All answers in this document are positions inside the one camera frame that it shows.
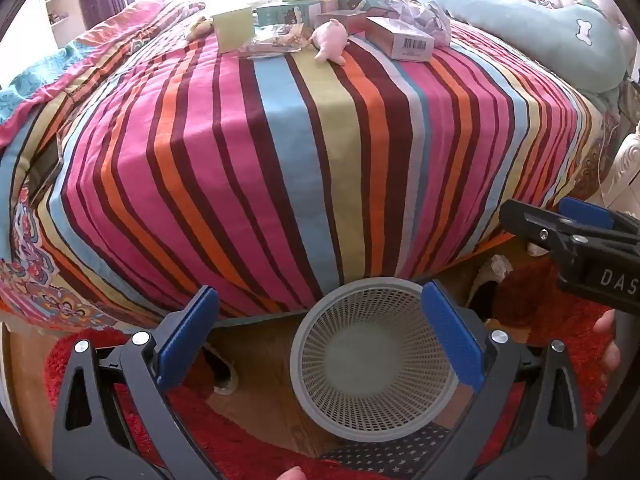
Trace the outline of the person's left hand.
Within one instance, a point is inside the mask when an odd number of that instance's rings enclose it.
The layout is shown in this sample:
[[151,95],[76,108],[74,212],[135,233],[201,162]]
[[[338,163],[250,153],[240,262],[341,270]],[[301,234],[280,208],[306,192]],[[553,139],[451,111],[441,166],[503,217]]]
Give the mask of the person's left hand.
[[295,466],[280,474],[277,480],[307,480],[307,477],[302,468]]

